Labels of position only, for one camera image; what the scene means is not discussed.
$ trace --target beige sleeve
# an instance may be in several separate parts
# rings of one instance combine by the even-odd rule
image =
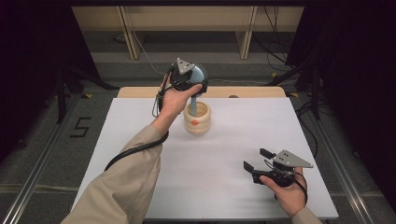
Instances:
[[[157,129],[149,125],[132,138],[122,151],[160,138]],[[62,223],[141,224],[160,172],[162,149],[163,146],[158,145],[114,163],[88,185],[76,207]]]
[[[314,213],[305,207],[299,211],[292,219],[293,224],[322,224],[322,222],[315,216]]]

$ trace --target right hand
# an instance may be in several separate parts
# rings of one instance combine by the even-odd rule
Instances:
[[[294,171],[301,175],[303,174],[303,168],[301,167],[294,168]],[[295,175],[294,177],[306,188],[306,183],[302,176]],[[294,217],[300,210],[305,208],[305,195],[296,183],[286,188],[281,188],[274,180],[265,175],[260,176],[260,181],[274,192],[280,206],[289,217]]]

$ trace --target hand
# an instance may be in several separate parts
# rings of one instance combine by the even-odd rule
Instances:
[[[303,168],[301,167],[294,168],[294,171],[303,174]],[[306,188],[305,180],[301,175],[295,175],[294,177]],[[305,195],[297,184],[293,183],[286,188],[281,188],[274,180],[264,175],[260,176],[260,181],[275,193],[280,206],[289,217],[294,217],[297,212],[305,208]]]
[[[152,121],[151,125],[156,127],[161,135],[166,134],[177,115],[186,107],[187,101],[190,97],[197,93],[201,88],[202,85],[197,84],[186,91],[177,91],[173,88],[166,91],[165,96],[163,97],[163,108],[160,115]]]

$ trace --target white table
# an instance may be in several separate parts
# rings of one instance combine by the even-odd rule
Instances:
[[[270,220],[287,215],[267,187],[253,184],[243,161],[269,170],[260,147],[286,149],[314,164],[304,169],[307,206],[321,219],[338,214],[289,98],[202,98],[212,108],[210,130],[188,133],[180,115],[163,144],[162,170],[147,220]],[[76,202],[134,133],[149,124],[154,99],[113,100]]]

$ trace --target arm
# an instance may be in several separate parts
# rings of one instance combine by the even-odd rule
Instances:
[[[166,134],[187,100],[201,89],[169,90],[163,109],[149,126],[134,136],[122,151],[156,141]],[[161,145],[137,152],[114,163],[84,190],[63,223],[136,223],[144,220],[161,167]]]
[[[294,168],[296,173],[301,175],[296,175],[295,178],[298,182],[300,182],[305,188],[306,183],[304,181],[303,168],[296,167]],[[288,214],[291,218],[293,224],[321,224],[322,222],[309,210],[309,208],[305,207],[305,195],[300,187],[297,184],[292,184],[287,188],[281,188],[278,186],[271,178],[262,175],[260,180],[264,185],[266,185],[269,189],[271,189],[280,203],[280,206],[283,210]]]

